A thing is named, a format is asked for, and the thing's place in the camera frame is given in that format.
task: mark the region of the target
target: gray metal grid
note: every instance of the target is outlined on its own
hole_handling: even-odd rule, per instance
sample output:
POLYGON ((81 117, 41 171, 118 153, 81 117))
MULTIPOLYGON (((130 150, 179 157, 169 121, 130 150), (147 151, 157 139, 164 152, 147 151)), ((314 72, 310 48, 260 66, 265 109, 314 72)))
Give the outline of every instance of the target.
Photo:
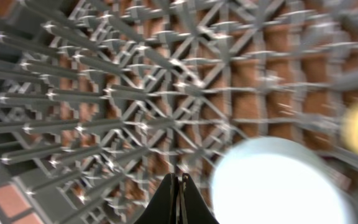
POLYGON ((56 38, 46 47, 0 32, 1 43, 24 51, 22 70, 15 76, 0 70, 1 79, 10 79, 0 93, 0 106, 13 107, 4 111, 0 133, 14 132, 24 148, 31 149, 5 154, 2 161, 38 161, 50 178, 25 191, 32 197, 59 187, 77 208, 56 220, 59 223, 75 217, 85 223, 132 223, 166 172, 189 172, 208 196, 208 175, 216 159, 239 140, 234 136, 248 138, 239 128, 242 124, 256 125, 257 134, 264 136, 271 124, 290 123, 293 140, 302 143, 304 129, 327 134, 329 139, 322 141, 329 141, 333 151, 318 153, 357 169, 358 157, 345 151, 339 139, 342 92, 358 89, 358 82, 348 80, 350 75, 342 78, 341 71, 350 53, 358 51, 358 41, 343 29, 358 32, 351 2, 329 6, 314 1, 327 4, 321 13, 297 0, 155 0, 147 5, 80 0, 67 19, 43 10, 36 1, 22 0, 52 20, 43 27, 56 38), (284 4, 289 11, 277 16, 284 4), (146 34, 152 20, 159 20, 163 30, 146 34), (312 25, 304 30, 304 23, 312 25), (268 50, 264 29, 285 24, 291 25, 291 51, 268 50), (235 38, 234 33, 241 35, 235 38), (321 44, 327 38, 331 40, 321 44), (255 49, 244 50, 250 43, 255 49), (208 53, 200 55, 200 49, 208 53), (326 82, 308 82, 303 72, 301 60, 316 54, 328 55, 326 82), (61 67, 62 58, 71 58, 70 66, 61 67), (282 82, 280 74, 266 68, 268 60, 283 58, 291 59, 293 82, 282 82), (234 84, 231 64, 246 61, 255 62, 257 82, 234 84), (211 70, 203 74, 203 67, 211 70), (214 86, 220 78, 223 85, 214 86), (67 80, 70 89, 60 89, 67 80), (81 86, 84 80, 91 88, 81 86), (303 112, 307 94, 321 90, 329 92, 334 114, 303 112), (278 118, 266 109, 273 91, 292 95, 289 104, 280 105, 278 118), (257 118, 234 117, 234 95, 243 93, 255 95, 257 118), (221 106, 216 95, 222 98, 221 106), (83 116, 90 105, 94 113, 83 116), (72 116, 62 118, 67 107, 72 116), (205 108, 213 114, 209 118, 202 113, 205 108), (74 135, 68 138, 66 131, 71 130, 74 135), (92 146, 83 142, 90 136, 92 146))

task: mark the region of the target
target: metal lattice structure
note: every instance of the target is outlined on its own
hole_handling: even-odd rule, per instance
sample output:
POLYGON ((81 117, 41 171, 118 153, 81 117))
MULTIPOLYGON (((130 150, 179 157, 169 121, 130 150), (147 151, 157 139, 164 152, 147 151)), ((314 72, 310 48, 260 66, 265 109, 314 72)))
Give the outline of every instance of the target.
POLYGON ((303 130, 323 133, 332 150, 317 153, 358 169, 339 138, 343 94, 358 89, 358 72, 342 72, 358 53, 352 1, 311 1, 325 6, 321 12, 298 0, 79 0, 68 18, 19 2, 49 20, 42 26, 55 38, 44 46, 0 32, 0 43, 23 51, 14 71, 0 69, 0 133, 13 133, 23 150, 1 162, 36 162, 37 174, 15 182, 44 222, 133 223, 167 172, 191 173, 207 197, 214 162, 249 137, 248 124, 265 136, 271 125, 290 123, 302 143, 303 130), (153 32, 156 24, 162 29, 153 32), (264 30, 287 25, 291 50, 266 46, 264 30), (318 54, 326 55, 327 77, 314 82, 302 59, 318 54), (288 60, 292 76, 269 70, 269 60, 288 60), (235 67, 248 62, 252 78, 236 77, 235 67), (314 91, 327 92, 333 114, 304 110, 314 91), (267 110, 272 92, 291 94, 277 103, 279 115, 267 110), (235 112, 242 101, 257 115, 235 112), (63 209, 48 198, 51 189, 74 209, 48 211, 63 209))

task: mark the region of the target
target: black pointed object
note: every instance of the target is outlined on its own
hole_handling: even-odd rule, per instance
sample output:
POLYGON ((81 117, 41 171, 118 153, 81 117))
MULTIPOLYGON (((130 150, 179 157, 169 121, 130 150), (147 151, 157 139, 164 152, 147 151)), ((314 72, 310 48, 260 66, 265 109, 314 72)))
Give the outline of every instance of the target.
POLYGON ((180 186, 179 224, 219 224, 212 216, 189 174, 183 174, 180 186))
POLYGON ((50 89, 47 93, 49 100, 69 103, 100 103, 105 99, 99 93, 50 89))
POLYGON ((13 70, 0 69, 0 79, 2 80, 14 80, 17 82, 29 82, 41 84, 43 81, 38 75, 34 75, 28 72, 18 72, 13 70))
POLYGON ((47 7, 44 7, 37 3, 37 0, 19 0, 20 4, 30 11, 35 12, 36 14, 52 21, 56 21, 63 26, 67 26, 71 29, 76 29, 76 25, 74 22, 68 20, 63 13, 59 13, 58 11, 50 10, 47 7))
POLYGON ((165 175, 147 208, 134 224, 176 224, 178 190, 179 182, 175 174, 165 175))
POLYGON ((22 61, 21 67, 26 71, 35 72, 42 75, 53 75, 59 78, 68 78, 71 80, 78 79, 78 74, 74 69, 63 68, 37 60, 25 59, 22 61))
POLYGON ((0 122, 0 134, 21 131, 25 122, 0 122))
POLYGON ((27 134, 42 134, 42 133, 60 133, 64 130, 74 129, 80 120, 56 120, 56 121, 30 121, 27 122, 23 130, 27 134))
POLYGON ((14 152, 4 153, 1 157, 1 161, 7 165, 17 164, 19 162, 29 161, 31 159, 44 158, 54 153, 58 153, 61 150, 61 144, 52 144, 48 146, 36 147, 33 149, 22 149, 14 152))
POLYGON ((330 89, 334 91, 358 90, 358 71, 339 77, 331 84, 330 89))
POLYGON ((84 36, 74 33, 70 29, 59 26, 53 21, 48 21, 44 25, 44 29, 48 31, 48 33, 66 39, 70 43, 77 46, 92 50, 93 52, 97 52, 99 50, 98 46, 94 42, 88 40, 84 36))
POLYGON ((32 42, 31 40, 23 39, 22 37, 16 37, 11 34, 6 34, 5 32, 0 32, 0 43, 9 45, 20 50, 38 53, 53 58, 60 57, 57 53, 57 49, 52 49, 50 47, 37 44, 35 42, 32 42))
POLYGON ((106 89, 106 93, 111 98, 120 98, 125 100, 144 101, 148 98, 144 90, 129 86, 110 85, 106 89))

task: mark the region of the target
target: metal bar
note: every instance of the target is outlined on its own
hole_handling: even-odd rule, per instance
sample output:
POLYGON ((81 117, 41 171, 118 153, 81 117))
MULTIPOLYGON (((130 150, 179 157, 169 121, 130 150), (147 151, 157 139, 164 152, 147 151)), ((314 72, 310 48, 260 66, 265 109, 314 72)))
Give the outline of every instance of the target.
POLYGON ((165 57, 163 57, 157 51, 151 49, 150 47, 139 46, 137 50, 141 52, 143 55, 145 55, 147 58, 151 59, 154 63, 160 65, 161 67, 167 70, 171 70, 175 67, 175 65, 172 64, 168 59, 166 59, 165 57))
POLYGON ((52 101, 77 102, 77 103, 100 103, 105 99, 100 93, 92 93, 75 90, 50 89, 47 96, 52 101))
POLYGON ((57 49, 52 49, 41 44, 36 44, 30 40, 26 40, 21 37, 15 37, 13 35, 6 34, 5 32, 0 32, 0 43, 20 50, 43 54, 53 58, 59 58, 57 49))
POLYGON ((111 166, 113 168, 124 167, 128 162, 135 159, 139 160, 142 156, 145 156, 149 152, 150 150, 146 147, 138 147, 137 149, 128 150, 127 152, 119 154, 117 157, 115 157, 111 161, 111 166))
POLYGON ((4 153, 1 157, 1 161, 4 164, 11 165, 17 164, 19 162, 29 161, 31 159, 41 159, 61 151, 61 144, 51 144, 33 149, 21 149, 19 151, 4 153))
POLYGON ((86 27, 92 30, 96 30, 100 26, 100 22, 95 16, 84 16, 82 17, 82 21, 86 27))
POLYGON ((82 161, 83 159, 103 152, 100 146, 82 147, 75 149, 73 152, 59 155, 51 159, 54 167, 67 166, 75 161, 82 161))
POLYGON ((125 178, 126 175, 124 173, 118 173, 87 190, 83 195, 80 196, 80 199, 84 202, 88 200, 94 200, 98 197, 105 197, 125 178))
POLYGON ((100 0, 86 0, 86 1, 90 3, 93 7, 95 7, 96 10, 98 10, 99 12, 105 12, 111 10, 111 8, 103 1, 100 0))
POLYGON ((321 41, 324 37, 332 35, 333 29, 334 24, 331 22, 325 22, 309 27, 305 36, 302 37, 300 45, 295 49, 293 54, 295 56, 301 55, 304 51, 318 44, 318 42, 321 41))
POLYGON ((344 74, 339 77, 333 84, 331 84, 330 89, 334 91, 358 90, 358 71, 344 74))
POLYGON ((156 6, 158 6, 158 7, 160 7, 163 11, 164 11, 164 13, 166 13, 166 14, 169 14, 170 13, 170 6, 169 6, 169 1, 165 1, 165 0, 152 0, 152 2, 156 5, 156 6))
POLYGON ((103 59, 91 56, 85 56, 77 53, 73 58, 80 63, 83 63, 89 67, 102 70, 107 73, 113 73, 115 75, 122 75, 122 70, 118 65, 112 62, 107 62, 103 59))
POLYGON ((195 17, 190 14, 189 2, 184 0, 175 1, 177 7, 177 14, 181 22, 185 25, 186 29, 192 34, 193 37, 199 36, 200 32, 195 24, 195 17))
POLYGON ((105 89, 108 97, 144 101, 148 98, 144 90, 128 86, 110 85, 105 89))
POLYGON ((17 82, 43 83, 38 75, 26 72, 17 72, 12 70, 0 69, 0 79, 14 80, 17 82))
POLYGON ((155 131, 158 129, 173 128, 175 127, 175 120, 172 118, 157 118, 145 123, 144 129, 146 131, 155 131))
POLYGON ((196 168, 196 163, 206 154, 205 149, 197 149, 194 153, 185 156, 178 167, 183 172, 190 172, 192 169, 196 168))
POLYGON ((78 179, 80 177, 81 177, 81 172, 79 170, 74 170, 72 172, 69 172, 69 173, 66 173, 63 175, 59 175, 58 177, 47 180, 46 182, 36 183, 36 184, 28 187, 26 193, 29 195, 36 195, 43 190, 58 187, 62 184, 65 184, 69 181, 78 179))
POLYGON ((59 133, 64 130, 74 129, 80 120, 57 120, 57 121, 30 121, 23 130, 27 134, 59 133))
POLYGON ((75 212, 69 214, 65 218, 55 222, 55 224, 69 224, 73 220, 75 220, 79 217, 82 217, 83 215, 87 214, 88 212, 94 210, 96 207, 100 206, 103 202, 104 202, 103 198, 101 198, 101 197, 96 198, 95 200, 88 202, 83 207, 77 209, 75 212))
POLYGON ((190 96, 201 97, 204 95, 203 90, 193 84, 179 82, 176 84, 176 87, 178 87, 180 92, 190 96))
POLYGON ((80 123, 76 128, 80 133, 106 132, 112 129, 122 128, 124 123, 120 119, 99 119, 96 121, 89 121, 80 123))
POLYGON ((80 47, 92 50, 94 52, 99 50, 99 47, 94 42, 88 40, 86 37, 80 36, 79 34, 76 34, 69 29, 62 28, 52 21, 47 22, 44 25, 44 29, 50 34, 62 37, 80 47))
POLYGON ((0 122, 0 134, 21 131, 25 122, 0 122))
POLYGON ((36 14, 52 21, 56 21, 61 25, 67 26, 71 29, 76 29, 76 25, 74 22, 68 20, 63 14, 58 13, 57 11, 51 10, 47 7, 43 7, 42 5, 38 4, 37 1, 34 0, 19 0, 19 3, 35 12, 36 14))
POLYGON ((219 56, 222 59, 223 63, 230 63, 232 57, 230 49, 233 46, 233 37, 229 35, 217 35, 216 43, 220 51, 219 56))
POLYGON ((111 26, 113 26, 115 29, 119 30, 128 38, 141 43, 145 42, 146 40, 143 38, 142 35, 138 34, 132 27, 130 27, 128 24, 123 22, 119 17, 116 17, 113 14, 106 14, 103 16, 103 19, 111 26))
POLYGON ((54 66, 37 60, 25 59, 22 61, 21 66, 24 70, 29 72, 48 74, 60 78, 68 78, 71 80, 78 79, 77 71, 74 69, 54 66))
POLYGON ((45 95, 33 95, 22 93, 1 93, 0 102, 9 105, 57 105, 57 102, 49 100, 45 95))
POLYGON ((258 10, 256 11, 255 26, 256 29, 262 28, 266 20, 266 9, 270 4, 270 0, 258 1, 258 10))

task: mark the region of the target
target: geometric metal framework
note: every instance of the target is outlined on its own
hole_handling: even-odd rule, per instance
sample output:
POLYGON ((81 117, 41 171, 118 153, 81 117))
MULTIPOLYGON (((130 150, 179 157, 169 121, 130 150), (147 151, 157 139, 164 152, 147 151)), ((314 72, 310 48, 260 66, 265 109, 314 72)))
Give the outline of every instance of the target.
POLYGON ((0 159, 36 162, 14 180, 46 223, 133 223, 168 172, 190 173, 210 205, 217 159, 282 124, 282 137, 320 142, 316 153, 358 170, 339 134, 344 95, 358 90, 358 72, 344 71, 358 55, 352 1, 79 0, 68 18, 19 2, 48 20, 54 39, 0 32, 0 43, 23 51, 15 70, 0 68, 0 133, 23 150, 0 159), (268 30, 283 26, 286 43, 267 44, 268 30), (323 78, 305 72, 319 55, 323 78), (320 94, 326 110, 305 106, 320 94))

